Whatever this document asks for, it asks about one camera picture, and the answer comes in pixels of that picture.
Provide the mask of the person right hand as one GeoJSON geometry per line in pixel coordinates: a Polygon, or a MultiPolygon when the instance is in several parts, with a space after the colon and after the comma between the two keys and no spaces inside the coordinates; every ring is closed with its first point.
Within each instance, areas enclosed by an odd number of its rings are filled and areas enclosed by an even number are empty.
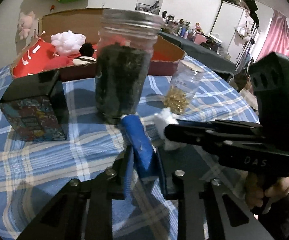
{"type": "Polygon", "coordinates": [[[248,175],[245,181],[245,203],[250,209],[262,207],[264,198],[268,198],[268,205],[277,202],[289,194],[289,177],[280,178],[268,189],[259,187],[256,175],[248,175]]]}

